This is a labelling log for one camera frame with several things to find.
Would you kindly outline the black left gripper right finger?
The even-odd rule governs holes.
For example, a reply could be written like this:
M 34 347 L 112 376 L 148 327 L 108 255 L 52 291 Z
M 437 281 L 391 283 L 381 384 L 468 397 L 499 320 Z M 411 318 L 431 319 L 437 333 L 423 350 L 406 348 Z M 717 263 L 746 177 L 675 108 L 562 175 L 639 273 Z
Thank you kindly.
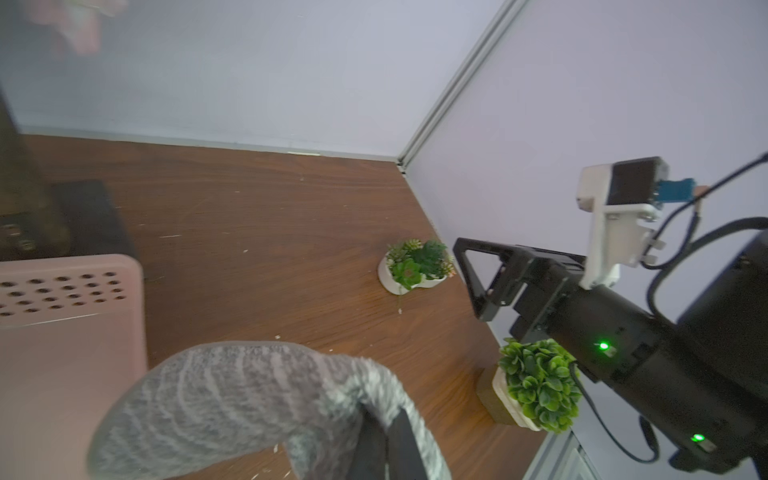
M 404 409 L 388 429 L 388 467 L 391 480 L 427 480 L 427 472 Z

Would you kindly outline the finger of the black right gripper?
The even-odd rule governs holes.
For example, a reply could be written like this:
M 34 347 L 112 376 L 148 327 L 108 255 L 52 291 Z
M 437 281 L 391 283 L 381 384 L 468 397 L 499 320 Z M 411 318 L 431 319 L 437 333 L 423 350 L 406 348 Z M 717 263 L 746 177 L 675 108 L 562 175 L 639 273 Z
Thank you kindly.
M 463 237 L 453 253 L 475 317 L 485 323 L 507 307 L 523 323 L 547 323 L 585 267 L 580 254 Z

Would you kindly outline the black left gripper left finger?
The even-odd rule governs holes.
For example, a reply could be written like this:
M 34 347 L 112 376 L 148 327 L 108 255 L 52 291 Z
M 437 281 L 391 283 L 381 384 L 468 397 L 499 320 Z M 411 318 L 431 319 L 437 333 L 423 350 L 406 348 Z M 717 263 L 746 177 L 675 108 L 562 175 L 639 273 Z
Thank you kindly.
M 387 479 L 387 434 L 379 420 L 365 413 L 347 480 Z

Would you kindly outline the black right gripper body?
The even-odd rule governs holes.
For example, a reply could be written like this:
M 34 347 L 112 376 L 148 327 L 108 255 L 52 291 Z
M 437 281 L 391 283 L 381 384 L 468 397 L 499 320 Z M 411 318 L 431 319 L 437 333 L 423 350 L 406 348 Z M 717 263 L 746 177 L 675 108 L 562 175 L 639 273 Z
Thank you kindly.
M 524 288 L 511 336 L 522 343 L 554 340 L 592 380 L 625 382 L 672 336 L 669 322 L 608 287 L 581 288 L 580 277 L 552 259 L 528 261 L 519 280 Z

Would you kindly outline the grey striped square dishcloth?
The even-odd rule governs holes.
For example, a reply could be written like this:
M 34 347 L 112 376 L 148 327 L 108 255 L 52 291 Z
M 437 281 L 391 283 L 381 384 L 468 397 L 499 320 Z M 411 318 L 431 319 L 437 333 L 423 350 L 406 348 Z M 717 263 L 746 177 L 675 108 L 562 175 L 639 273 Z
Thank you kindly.
M 87 454 L 93 479 L 167 479 L 282 445 L 300 479 L 343 479 L 371 416 L 405 414 L 429 479 L 450 469 L 398 377 L 362 357 L 280 342 L 198 345 L 166 359 L 109 410 Z

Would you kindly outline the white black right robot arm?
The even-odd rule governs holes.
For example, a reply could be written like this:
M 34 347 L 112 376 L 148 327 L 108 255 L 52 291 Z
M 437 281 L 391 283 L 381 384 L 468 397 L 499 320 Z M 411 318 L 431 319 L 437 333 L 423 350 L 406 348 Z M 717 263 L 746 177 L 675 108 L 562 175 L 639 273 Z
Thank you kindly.
M 750 459 L 767 475 L 767 221 L 697 232 L 709 189 L 672 181 L 658 157 L 583 169 L 576 201 L 591 214 L 575 255 L 460 238 L 453 247 L 477 319 L 511 307 L 517 320 L 478 395 L 493 419 L 561 433 L 588 400 L 583 380 L 632 406 L 650 449 L 675 446 L 685 472 L 725 474 Z M 685 312 L 658 308 L 662 284 L 711 244 L 752 240 Z

